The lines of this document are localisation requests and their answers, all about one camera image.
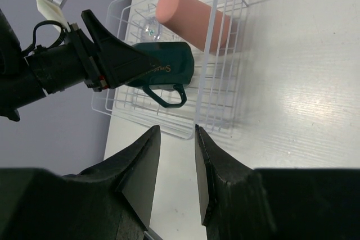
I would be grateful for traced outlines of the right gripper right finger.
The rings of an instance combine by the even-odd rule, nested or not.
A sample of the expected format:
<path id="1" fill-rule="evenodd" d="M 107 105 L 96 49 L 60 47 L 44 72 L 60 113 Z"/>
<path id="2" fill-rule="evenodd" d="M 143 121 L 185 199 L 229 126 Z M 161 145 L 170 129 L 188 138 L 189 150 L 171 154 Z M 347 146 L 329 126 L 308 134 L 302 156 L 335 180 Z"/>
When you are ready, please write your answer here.
<path id="1" fill-rule="evenodd" d="M 358 239 L 359 170 L 251 169 L 195 128 L 208 239 Z"/>

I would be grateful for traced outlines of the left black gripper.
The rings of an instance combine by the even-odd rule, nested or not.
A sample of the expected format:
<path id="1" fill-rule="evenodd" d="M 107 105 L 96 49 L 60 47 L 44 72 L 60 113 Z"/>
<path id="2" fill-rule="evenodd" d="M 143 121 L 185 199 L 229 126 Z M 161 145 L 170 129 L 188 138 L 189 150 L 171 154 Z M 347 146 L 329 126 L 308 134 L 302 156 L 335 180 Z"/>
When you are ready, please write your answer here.
<path id="1" fill-rule="evenodd" d="M 81 17 L 93 42 L 77 23 L 68 24 L 65 41 L 74 47 L 83 66 L 84 83 L 94 92 L 115 89 L 160 66 L 157 58 L 111 34 L 91 10 L 82 11 Z"/>

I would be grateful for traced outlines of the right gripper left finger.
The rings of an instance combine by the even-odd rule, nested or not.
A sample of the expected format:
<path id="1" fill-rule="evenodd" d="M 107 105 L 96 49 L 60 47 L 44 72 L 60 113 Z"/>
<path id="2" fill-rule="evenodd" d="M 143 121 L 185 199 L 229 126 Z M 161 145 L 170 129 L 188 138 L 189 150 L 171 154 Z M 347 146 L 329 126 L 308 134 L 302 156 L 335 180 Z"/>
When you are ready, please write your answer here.
<path id="1" fill-rule="evenodd" d="M 1 170 L 2 239 L 143 239 L 150 226 L 161 132 L 79 174 Z"/>

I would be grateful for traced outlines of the small clear glass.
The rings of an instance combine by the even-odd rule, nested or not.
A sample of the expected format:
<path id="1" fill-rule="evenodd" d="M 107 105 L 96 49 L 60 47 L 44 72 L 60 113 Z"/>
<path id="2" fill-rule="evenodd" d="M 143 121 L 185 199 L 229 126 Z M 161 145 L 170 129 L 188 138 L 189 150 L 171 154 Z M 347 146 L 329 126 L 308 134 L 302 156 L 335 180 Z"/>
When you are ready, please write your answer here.
<path id="1" fill-rule="evenodd" d="M 141 23 L 140 41 L 158 42 L 163 31 L 163 26 L 156 17 L 147 17 Z"/>

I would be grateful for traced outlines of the dark green mug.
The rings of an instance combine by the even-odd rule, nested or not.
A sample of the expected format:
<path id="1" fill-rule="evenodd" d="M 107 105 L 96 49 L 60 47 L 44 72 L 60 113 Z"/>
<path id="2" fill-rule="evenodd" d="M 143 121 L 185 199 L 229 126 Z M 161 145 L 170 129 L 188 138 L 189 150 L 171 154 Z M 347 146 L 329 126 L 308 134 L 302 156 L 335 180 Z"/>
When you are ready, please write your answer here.
<path id="1" fill-rule="evenodd" d="M 126 86 L 143 90 L 164 108 L 182 107 L 187 101 L 185 87 L 190 84 L 195 70 L 195 60 L 188 43 L 148 42 L 137 43 L 133 47 L 157 58 L 160 66 Z M 162 99 L 154 92 L 158 89 L 178 92 L 181 101 L 170 103 Z"/>

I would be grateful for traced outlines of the pink plastic cup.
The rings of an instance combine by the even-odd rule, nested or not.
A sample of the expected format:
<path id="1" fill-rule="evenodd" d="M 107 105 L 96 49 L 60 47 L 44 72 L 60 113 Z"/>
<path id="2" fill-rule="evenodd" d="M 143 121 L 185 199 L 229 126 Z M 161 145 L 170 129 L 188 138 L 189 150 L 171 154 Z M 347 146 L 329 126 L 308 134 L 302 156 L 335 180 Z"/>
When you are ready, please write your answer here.
<path id="1" fill-rule="evenodd" d="M 205 52 L 212 7 L 200 0 L 158 0 L 157 21 L 189 44 Z M 236 23 L 229 15 L 216 10 L 210 49 L 213 55 L 223 55 L 235 45 Z"/>

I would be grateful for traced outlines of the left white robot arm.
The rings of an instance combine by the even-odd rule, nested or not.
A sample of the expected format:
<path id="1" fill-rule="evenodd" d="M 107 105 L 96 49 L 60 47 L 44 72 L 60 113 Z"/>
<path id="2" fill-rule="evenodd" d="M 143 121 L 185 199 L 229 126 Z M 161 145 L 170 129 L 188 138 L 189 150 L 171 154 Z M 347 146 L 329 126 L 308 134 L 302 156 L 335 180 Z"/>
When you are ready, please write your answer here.
<path id="1" fill-rule="evenodd" d="M 46 20 L 33 29 L 26 49 L 1 14 L 1 116 L 20 121 L 18 109 L 79 83 L 95 92 L 115 89 L 153 71 L 160 61 L 112 35 L 91 10 L 81 17 L 87 37 L 75 24 L 65 29 Z"/>

